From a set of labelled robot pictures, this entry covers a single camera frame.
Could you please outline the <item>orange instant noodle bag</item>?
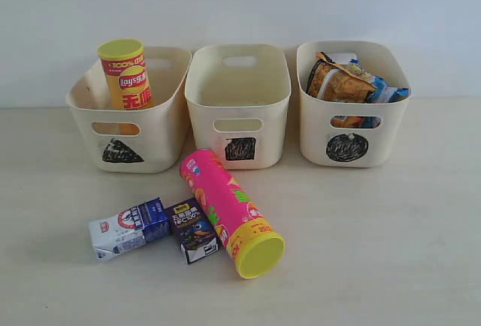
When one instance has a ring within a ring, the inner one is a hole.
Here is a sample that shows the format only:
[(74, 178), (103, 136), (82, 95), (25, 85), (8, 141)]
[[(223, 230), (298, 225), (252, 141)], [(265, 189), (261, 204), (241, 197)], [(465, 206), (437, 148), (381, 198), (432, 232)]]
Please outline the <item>orange instant noodle bag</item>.
[(305, 92), (322, 101), (367, 103), (377, 91), (375, 81), (376, 77), (363, 69), (356, 59), (340, 64), (326, 53), (318, 52)]

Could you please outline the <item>yellow Lay's chips can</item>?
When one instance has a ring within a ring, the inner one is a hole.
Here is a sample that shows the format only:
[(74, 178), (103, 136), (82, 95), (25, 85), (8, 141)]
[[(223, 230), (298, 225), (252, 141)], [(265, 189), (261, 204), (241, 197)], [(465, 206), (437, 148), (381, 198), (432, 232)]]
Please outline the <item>yellow Lay's chips can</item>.
[(154, 106), (144, 44), (134, 38), (107, 41), (97, 49), (111, 105), (115, 110), (144, 110)]

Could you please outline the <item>blue instant noodle bag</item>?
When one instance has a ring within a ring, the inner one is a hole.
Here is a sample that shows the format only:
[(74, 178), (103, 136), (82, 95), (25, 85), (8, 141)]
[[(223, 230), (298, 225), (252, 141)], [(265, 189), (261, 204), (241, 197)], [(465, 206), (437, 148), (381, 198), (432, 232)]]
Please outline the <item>blue instant noodle bag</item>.
[(371, 74), (363, 69), (357, 59), (351, 59), (346, 68), (356, 76), (365, 79), (376, 90), (370, 92), (365, 100), (368, 104), (394, 103), (406, 99), (410, 95), (408, 88), (390, 86), (382, 77)]

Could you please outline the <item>cream bin square mark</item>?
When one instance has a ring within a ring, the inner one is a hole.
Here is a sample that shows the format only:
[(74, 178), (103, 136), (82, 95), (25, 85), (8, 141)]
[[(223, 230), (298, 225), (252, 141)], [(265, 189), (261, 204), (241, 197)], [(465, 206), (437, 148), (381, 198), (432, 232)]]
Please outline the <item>cream bin square mark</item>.
[(185, 98), (197, 149), (228, 169), (263, 169), (281, 158), (291, 95), (284, 52), (268, 44), (197, 50)]

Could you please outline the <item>purple juice carton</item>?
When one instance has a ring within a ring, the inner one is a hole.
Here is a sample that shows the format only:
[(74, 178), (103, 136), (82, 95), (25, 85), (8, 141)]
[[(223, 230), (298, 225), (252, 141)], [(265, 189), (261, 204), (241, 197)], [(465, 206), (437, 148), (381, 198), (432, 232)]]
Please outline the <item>purple juice carton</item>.
[(220, 250), (219, 238), (195, 198), (168, 207), (165, 213), (187, 264)]

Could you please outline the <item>cream bin circle mark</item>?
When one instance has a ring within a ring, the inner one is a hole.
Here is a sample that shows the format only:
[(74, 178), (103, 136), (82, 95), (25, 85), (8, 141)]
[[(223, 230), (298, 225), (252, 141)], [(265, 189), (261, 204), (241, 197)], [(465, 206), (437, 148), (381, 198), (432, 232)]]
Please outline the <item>cream bin circle mark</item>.
[[(316, 53), (349, 53), (367, 71), (390, 86), (409, 89), (401, 66), (390, 50), (368, 41), (311, 41), (297, 49), (296, 65), (300, 95), (300, 148), (314, 164), (332, 167), (371, 168), (381, 165), (395, 145), (409, 99), (380, 104), (334, 103), (306, 93)], [(336, 116), (364, 116), (380, 120), (375, 128), (338, 128)]]

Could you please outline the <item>cream bin triangle mark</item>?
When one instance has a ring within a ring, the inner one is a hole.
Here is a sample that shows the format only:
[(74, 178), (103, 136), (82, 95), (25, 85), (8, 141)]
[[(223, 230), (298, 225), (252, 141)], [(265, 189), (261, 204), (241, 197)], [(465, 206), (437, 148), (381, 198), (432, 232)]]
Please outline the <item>cream bin triangle mark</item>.
[(144, 55), (153, 107), (114, 110), (100, 62), (66, 96), (88, 153), (103, 171), (154, 174), (180, 156), (190, 127), (184, 88), (192, 54), (179, 47), (147, 47)]

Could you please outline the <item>pink Lay's chips can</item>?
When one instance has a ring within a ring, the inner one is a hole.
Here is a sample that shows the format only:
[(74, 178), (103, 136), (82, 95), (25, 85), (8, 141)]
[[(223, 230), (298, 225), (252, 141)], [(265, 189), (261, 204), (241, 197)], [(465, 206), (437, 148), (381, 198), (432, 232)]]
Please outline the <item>pink Lay's chips can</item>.
[(188, 155), (181, 163), (180, 175), (240, 277), (254, 279), (278, 264), (285, 251), (283, 236), (274, 230), (213, 151), (199, 149)]

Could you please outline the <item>blue white milk carton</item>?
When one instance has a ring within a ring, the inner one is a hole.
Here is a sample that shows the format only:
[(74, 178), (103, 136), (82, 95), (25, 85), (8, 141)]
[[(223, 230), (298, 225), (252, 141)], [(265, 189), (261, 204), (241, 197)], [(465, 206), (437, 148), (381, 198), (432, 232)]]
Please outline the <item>blue white milk carton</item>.
[(108, 261), (171, 234), (160, 198), (123, 210), (114, 216), (89, 223), (95, 256)]

